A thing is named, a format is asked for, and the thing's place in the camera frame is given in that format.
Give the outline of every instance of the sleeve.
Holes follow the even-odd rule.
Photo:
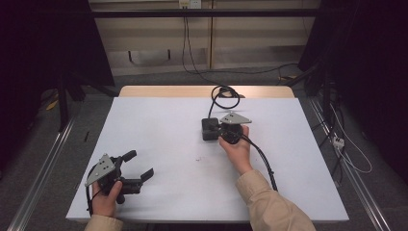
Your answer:
[[[258,170],[242,175],[236,186],[249,209],[254,231],[316,230],[309,217],[290,200],[274,191]]]
[[[92,215],[85,231],[119,231],[122,226],[123,222],[118,219]]]

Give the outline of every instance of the metal rail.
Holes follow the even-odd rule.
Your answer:
[[[30,190],[27,192],[23,202],[18,208],[17,213],[15,214],[12,223],[10,224],[8,231],[23,231],[25,230],[27,223],[30,219],[31,214],[34,212],[36,205],[39,201],[39,198],[42,195],[42,191],[51,175],[54,165],[57,163],[58,157],[63,150],[66,139],[69,136],[69,133],[74,124],[75,118],[79,114],[81,106],[78,109],[74,110],[73,116],[65,128],[60,132],[51,150],[48,153],[47,158],[45,159],[44,164],[37,175],[36,180],[31,186]]]
[[[315,17],[336,16],[344,13],[344,9],[175,9],[175,10],[96,10],[58,11],[39,10],[39,16],[65,17],[69,15],[88,16],[93,18],[115,17]]]
[[[324,117],[321,114],[322,112],[321,105],[319,104],[317,99],[314,100],[312,98],[309,98],[309,102],[319,122],[321,122],[322,124],[324,133],[328,135],[329,128],[327,124],[324,122]],[[337,148],[335,148],[335,150],[336,150],[336,155],[339,158],[340,153],[337,150]],[[351,162],[346,152],[344,153],[344,156]],[[355,170],[351,165],[345,162],[344,159],[342,159],[341,167],[344,168],[345,173],[347,174],[354,190],[357,192],[357,195],[359,196],[364,208],[366,209],[366,212],[369,215],[375,229],[379,231],[391,230],[390,225],[387,223],[385,216],[383,212],[381,211],[381,208],[378,206],[377,202],[375,201],[370,190],[367,188],[366,184],[364,183],[363,179],[361,178],[357,170]]]

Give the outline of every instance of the wire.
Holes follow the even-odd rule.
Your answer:
[[[302,17],[302,20],[303,20],[303,28],[305,29],[306,37],[309,38],[309,33],[307,32],[307,29],[306,29],[305,17]]]
[[[252,146],[254,146],[256,148],[256,150],[258,151],[258,153],[261,156],[262,160],[264,161],[265,165],[267,166],[269,179],[270,179],[270,183],[272,184],[272,188],[275,191],[278,191],[278,188],[277,188],[276,182],[275,182],[275,178],[273,177],[274,172],[272,171],[272,168],[270,168],[269,161],[268,161],[267,157],[265,156],[264,152],[248,136],[246,136],[244,134],[238,134],[238,135],[241,135],[241,138],[244,141],[247,141],[249,144],[251,144]]]
[[[214,91],[216,91],[217,89],[219,89],[218,93],[216,95],[214,95]],[[225,96],[224,93],[229,92],[230,96]],[[233,106],[222,106],[220,104],[217,103],[217,99],[219,97],[228,97],[228,98],[237,98],[237,103],[234,104]],[[213,107],[216,104],[217,106],[219,106],[221,109],[233,109],[235,107],[237,107],[240,104],[241,101],[241,96],[231,87],[229,86],[216,86],[215,88],[213,88],[213,90],[211,91],[211,99],[213,100],[213,103],[211,104],[211,108],[210,108],[210,112],[208,112],[208,118],[211,117],[211,112],[213,111]]]
[[[361,2],[361,0],[358,0],[357,6],[356,6],[356,8],[355,8],[355,10],[354,10],[354,14],[353,14],[353,16],[352,16],[352,18],[351,18],[351,25],[348,27],[348,30],[347,30],[347,32],[346,32],[346,36],[345,36],[345,39],[344,39],[344,46],[347,44],[347,41],[348,41],[348,39],[350,38],[350,34],[351,34],[352,29],[353,29],[355,17],[356,17],[357,12],[358,12],[358,10],[359,10],[359,8],[360,8],[360,2]]]
[[[281,80],[282,80],[282,75],[281,75],[280,67],[279,67],[279,68],[278,68],[278,83],[276,84],[276,86],[279,86]]]
[[[332,145],[332,147],[333,147],[334,152],[337,153],[337,152],[336,152],[336,149],[335,149],[335,146]],[[341,164],[341,160],[342,160],[343,155],[337,156],[337,162],[336,162],[336,164],[335,164],[333,170],[332,170],[331,173],[330,173],[330,175],[331,175],[332,177],[334,176],[334,173],[336,172],[337,167]],[[340,179],[339,179],[339,183],[342,183],[342,181],[343,181],[343,169],[342,169],[342,167],[340,167]]]
[[[188,70],[186,68],[186,65],[184,63],[184,54],[185,54],[185,50],[186,50],[186,40],[187,43],[189,45],[189,53],[190,53],[190,57],[191,57],[191,63],[192,63],[192,67],[194,68],[194,71]],[[192,51],[191,51],[191,42],[190,42],[190,28],[189,28],[189,20],[184,17],[184,42],[183,42],[183,53],[182,53],[182,64],[183,64],[183,68],[186,70],[186,72],[190,73],[190,74],[198,74],[203,80],[206,80],[210,83],[216,84],[216,85],[221,85],[220,83],[217,83],[215,81],[209,80],[207,78],[205,78],[204,76],[202,76],[201,74],[205,74],[205,73],[233,73],[233,74],[262,74],[262,73],[268,73],[268,72],[272,72],[274,70],[278,70],[280,71],[280,69],[282,67],[285,66],[289,66],[289,65],[298,65],[297,63],[290,63],[290,64],[282,64],[278,67],[274,67],[272,69],[268,69],[268,70],[260,70],[260,71],[253,71],[253,72],[246,72],[246,71],[232,71],[232,70],[205,70],[205,71],[199,71],[196,66],[195,66],[195,62],[194,59],[192,57]]]
[[[312,131],[315,131],[315,130],[318,129],[320,126],[322,127],[322,124],[325,123],[325,122],[326,122],[326,120],[320,122],[319,124],[316,124],[316,125],[310,127],[310,129],[311,129]]]
[[[345,130],[344,130],[343,127],[342,127],[342,124],[340,123],[339,118],[337,117],[336,111],[334,110],[334,108],[333,108],[333,106],[332,106],[331,104],[330,104],[330,107],[331,107],[331,109],[332,109],[332,111],[333,111],[333,113],[334,113],[334,116],[336,117],[337,122],[338,122],[339,125],[340,125],[340,129],[343,131],[345,137],[360,151],[360,153],[363,155],[363,157],[364,157],[364,158],[367,160],[367,162],[369,163],[370,169],[369,169],[369,170],[361,170],[361,169],[359,169],[359,168],[356,167],[354,164],[352,164],[352,163],[350,162],[350,160],[348,160],[348,159],[344,156],[344,153],[342,153],[342,151],[341,151],[339,148],[335,148],[335,149],[337,149],[337,150],[339,151],[339,154],[344,158],[344,160],[345,160],[349,165],[351,165],[354,169],[356,169],[357,171],[360,171],[360,172],[362,172],[362,173],[370,173],[370,172],[372,171],[372,164],[371,164],[369,158],[366,156],[366,154],[364,154],[364,152],[363,152],[363,151],[351,140],[351,138],[347,135],[347,133],[345,132]]]
[[[95,167],[96,167],[96,165],[93,166],[93,167],[90,169],[90,171],[89,171],[89,173],[88,173],[88,177],[90,176],[90,174],[92,173],[92,171],[95,169]],[[92,198],[90,198],[90,196],[89,196],[89,186],[86,187],[85,193],[87,194],[88,211],[89,211],[89,215],[90,215],[90,216],[92,216],[92,214],[93,214],[93,208],[92,208],[92,201],[93,201],[93,199],[94,199],[97,195],[99,195],[101,192],[103,192],[103,191],[105,190],[105,187],[106,187],[106,186],[104,186],[102,189],[100,189],[95,195],[92,196]]]
[[[336,124],[333,123],[333,125],[329,128],[329,134],[327,134],[327,135],[324,137],[324,140],[319,144],[319,148],[321,148],[321,147],[324,145],[324,143],[325,143],[329,138],[332,137],[332,133],[333,133],[333,131],[334,131],[335,125],[336,125]]]

